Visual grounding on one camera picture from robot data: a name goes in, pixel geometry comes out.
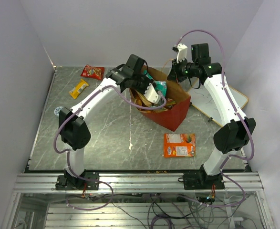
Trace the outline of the red brown paper bag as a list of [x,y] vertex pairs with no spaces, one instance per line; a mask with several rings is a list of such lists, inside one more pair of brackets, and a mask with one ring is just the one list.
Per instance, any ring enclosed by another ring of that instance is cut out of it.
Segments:
[[154,121],[162,127],[165,127],[168,130],[175,131],[180,124],[185,119],[191,96],[183,90],[183,88],[176,82],[168,81],[167,75],[155,68],[145,66],[142,68],[142,71],[148,71],[148,73],[157,81],[165,81],[167,84],[167,91],[165,98],[173,99],[176,101],[176,105],[172,107],[171,110],[154,113],[152,110],[138,109],[138,111],[147,117],[148,119]]

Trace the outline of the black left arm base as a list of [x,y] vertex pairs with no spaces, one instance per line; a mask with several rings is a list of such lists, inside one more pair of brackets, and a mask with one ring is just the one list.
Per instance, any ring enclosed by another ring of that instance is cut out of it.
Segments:
[[80,179],[73,177],[68,172],[64,171],[63,175],[57,177],[55,184],[56,190],[98,190],[99,175],[95,172],[84,171],[81,175],[84,178]]

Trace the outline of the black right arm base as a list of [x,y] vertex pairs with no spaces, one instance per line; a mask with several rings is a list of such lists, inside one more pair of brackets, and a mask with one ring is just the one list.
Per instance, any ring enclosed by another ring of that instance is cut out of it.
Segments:
[[203,165],[200,169],[189,170],[178,178],[178,182],[183,183],[185,190],[203,190],[203,189],[224,189],[223,176],[219,173],[217,175],[208,175]]

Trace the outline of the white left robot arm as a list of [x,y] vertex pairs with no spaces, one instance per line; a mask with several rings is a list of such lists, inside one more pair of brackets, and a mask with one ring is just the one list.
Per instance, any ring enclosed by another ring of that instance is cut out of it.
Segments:
[[141,72],[147,62],[137,55],[130,55],[125,64],[111,69],[100,85],[85,99],[68,109],[59,112],[59,128],[56,137],[60,137],[66,149],[55,148],[58,154],[67,154],[67,165],[63,175],[58,176],[56,190],[80,189],[85,179],[93,181],[94,176],[87,175],[84,168],[84,149],[91,139],[89,123],[110,100],[121,96],[125,89],[134,89],[153,104],[157,104],[160,95],[154,89],[154,82]]

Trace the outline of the colourful fruit candy bag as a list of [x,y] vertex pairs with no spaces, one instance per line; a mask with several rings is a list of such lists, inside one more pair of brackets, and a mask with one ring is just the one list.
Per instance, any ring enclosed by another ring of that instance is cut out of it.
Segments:
[[168,110],[171,110],[173,106],[176,105],[176,101],[173,100],[173,99],[170,99],[168,98],[166,100],[166,105],[162,108],[159,108],[159,109],[155,109],[155,110],[152,110],[152,112],[154,113],[160,113],[160,112],[164,112],[164,111],[168,111]]

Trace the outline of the teal snack packet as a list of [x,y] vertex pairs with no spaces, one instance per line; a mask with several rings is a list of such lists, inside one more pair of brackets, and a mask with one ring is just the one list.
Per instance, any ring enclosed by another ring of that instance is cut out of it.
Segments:
[[149,73],[148,71],[145,71],[144,73],[149,79],[153,80],[153,85],[154,89],[158,92],[160,91],[162,95],[165,97],[166,96],[166,91],[167,91],[167,84],[165,81],[157,81],[155,80]]

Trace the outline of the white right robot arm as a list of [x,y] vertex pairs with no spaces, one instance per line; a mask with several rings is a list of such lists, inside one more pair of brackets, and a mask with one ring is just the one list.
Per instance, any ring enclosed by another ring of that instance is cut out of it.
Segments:
[[238,106],[221,64],[211,62],[207,43],[191,46],[191,62],[187,60],[186,45],[179,43],[173,50],[177,56],[172,60],[167,79],[180,83],[198,78],[199,84],[211,95],[221,119],[222,127],[213,136],[215,148],[203,164],[205,173],[197,177],[198,185],[206,189],[214,184],[213,176],[220,174],[229,156],[236,156],[237,151],[253,142],[251,136],[256,122],[254,118],[248,118]]

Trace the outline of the yellow snack bar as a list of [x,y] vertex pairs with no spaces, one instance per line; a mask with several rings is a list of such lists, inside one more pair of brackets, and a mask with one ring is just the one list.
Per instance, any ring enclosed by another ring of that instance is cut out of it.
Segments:
[[69,95],[73,99],[76,99],[82,93],[82,91],[88,86],[89,84],[85,80],[81,79],[79,83],[69,91]]

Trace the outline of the small red snack packet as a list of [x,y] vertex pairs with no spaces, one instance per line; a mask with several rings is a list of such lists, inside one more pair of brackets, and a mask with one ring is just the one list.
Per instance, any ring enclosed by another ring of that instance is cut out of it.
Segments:
[[86,65],[81,73],[81,77],[91,78],[101,81],[104,77],[105,68]]

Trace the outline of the orange Kettle chips bag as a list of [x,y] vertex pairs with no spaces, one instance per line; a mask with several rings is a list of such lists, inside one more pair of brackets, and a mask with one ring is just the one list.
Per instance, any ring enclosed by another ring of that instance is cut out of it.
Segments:
[[131,90],[133,95],[133,102],[142,107],[152,107],[153,104],[149,102],[141,93],[136,90]]

